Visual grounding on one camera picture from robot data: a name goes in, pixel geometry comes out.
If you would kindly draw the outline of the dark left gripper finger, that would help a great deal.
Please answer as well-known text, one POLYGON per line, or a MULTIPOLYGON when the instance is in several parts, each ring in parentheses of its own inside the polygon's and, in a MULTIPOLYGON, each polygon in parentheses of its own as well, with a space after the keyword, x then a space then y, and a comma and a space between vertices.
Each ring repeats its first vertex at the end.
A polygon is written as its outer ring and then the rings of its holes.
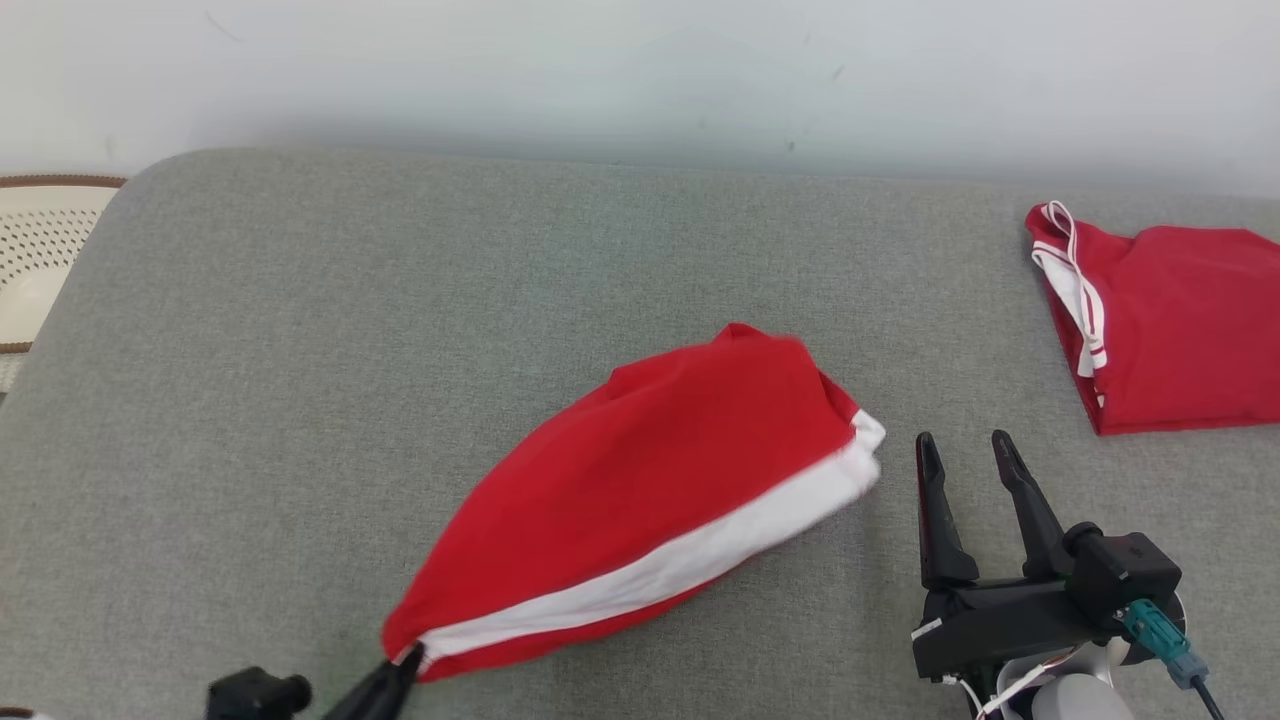
POLYGON ((321 720, 398 720, 419 680, 425 646, 415 644, 401 660, 375 667, 321 720))

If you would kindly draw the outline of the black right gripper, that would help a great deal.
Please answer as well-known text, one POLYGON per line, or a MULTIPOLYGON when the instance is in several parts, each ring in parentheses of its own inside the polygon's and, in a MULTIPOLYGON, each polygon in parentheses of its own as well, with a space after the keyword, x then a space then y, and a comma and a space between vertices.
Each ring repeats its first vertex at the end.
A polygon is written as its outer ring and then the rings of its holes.
POLYGON ((915 438, 918 529, 925 601, 911 639, 916 675, 931 682, 995 673, 1018 659, 1080 644, 1102 644, 1124 630, 1091 623, 1070 601, 1065 577, 1071 560, 1062 527, 1012 437, 991 436, 998 478, 1012 497, 1025 560, 1025 579, 977 582, 979 568, 963 548, 946 495, 946 471, 934 437, 915 438))

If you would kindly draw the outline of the red shorts with white stripe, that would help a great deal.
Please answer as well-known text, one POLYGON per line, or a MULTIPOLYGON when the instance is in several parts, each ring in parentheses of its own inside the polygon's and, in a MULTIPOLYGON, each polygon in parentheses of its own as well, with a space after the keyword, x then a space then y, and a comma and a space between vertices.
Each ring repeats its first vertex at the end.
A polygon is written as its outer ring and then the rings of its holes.
POLYGON ((864 496, 886 436, 797 338, 617 366, 471 491, 381 633, 435 682, 667 612, 864 496))

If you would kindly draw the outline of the white laundry basket brown rim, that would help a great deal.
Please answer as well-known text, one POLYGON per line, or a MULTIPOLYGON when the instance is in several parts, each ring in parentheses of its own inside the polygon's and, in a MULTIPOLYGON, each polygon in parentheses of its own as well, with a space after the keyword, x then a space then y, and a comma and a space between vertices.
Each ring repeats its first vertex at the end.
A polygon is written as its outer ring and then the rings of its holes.
POLYGON ((0 402, 84 242, 124 184, 110 176, 0 177, 0 402))

